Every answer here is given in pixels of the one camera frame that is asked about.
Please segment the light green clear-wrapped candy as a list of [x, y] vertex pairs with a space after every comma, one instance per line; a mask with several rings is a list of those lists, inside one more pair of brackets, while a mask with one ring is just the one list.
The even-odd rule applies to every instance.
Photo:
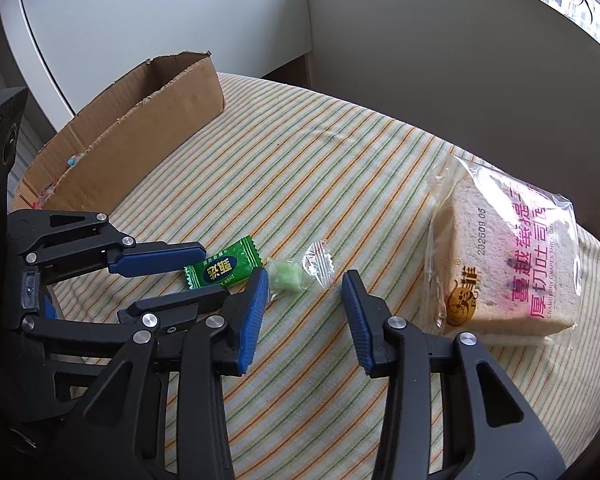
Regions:
[[335, 281], [332, 252], [326, 240], [314, 240], [299, 259], [268, 259], [265, 269], [271, 301], [303, 294], [314, 285], [326, 290]]

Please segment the packaged sliced bread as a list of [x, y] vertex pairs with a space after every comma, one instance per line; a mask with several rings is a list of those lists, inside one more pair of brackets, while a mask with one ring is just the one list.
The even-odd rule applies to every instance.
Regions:
[[457, 155], [434, 170], [430, 194], [422, 329], [497, 346], [566, 339], [582, 294], [570, 200]]

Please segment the cardboard box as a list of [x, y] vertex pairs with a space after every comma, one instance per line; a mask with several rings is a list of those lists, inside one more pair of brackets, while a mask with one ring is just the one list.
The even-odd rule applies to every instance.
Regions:
[[140, 63], [42, 147], [12, 206], [110, 214], [224, 106], [210, 53], [185, 51]]

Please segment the white cabinet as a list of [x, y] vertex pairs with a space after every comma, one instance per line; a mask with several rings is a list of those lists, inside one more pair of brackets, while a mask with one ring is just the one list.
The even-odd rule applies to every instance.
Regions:
[[55, 130], [148, 58], [210, 52], [220, 72], [262, 77], [312, 47], [306, 0], [1, 0], [0, 18]]

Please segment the striped tablecloth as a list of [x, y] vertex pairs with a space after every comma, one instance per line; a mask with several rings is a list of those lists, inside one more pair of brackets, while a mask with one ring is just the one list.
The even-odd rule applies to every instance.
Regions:
[[[454, 146], [308, 90], [222, 75], [224, 112], [112, 213], [141, 242], [208, 252], [251, 236], [294, 260], [314, 240], [337, 272], [358, 270], [393, 312], [416, 320], [434, 201], [428, 178]], [[572, 463], [600, 430], [600, 242], [581, 231], [583, 307], [572, 344], [492, 353]], [[224, 382], [241, 479], [366, 479], [387, 384], [358, 366], [338, 288], [311, 285], [265, 312], [245, 376]]]

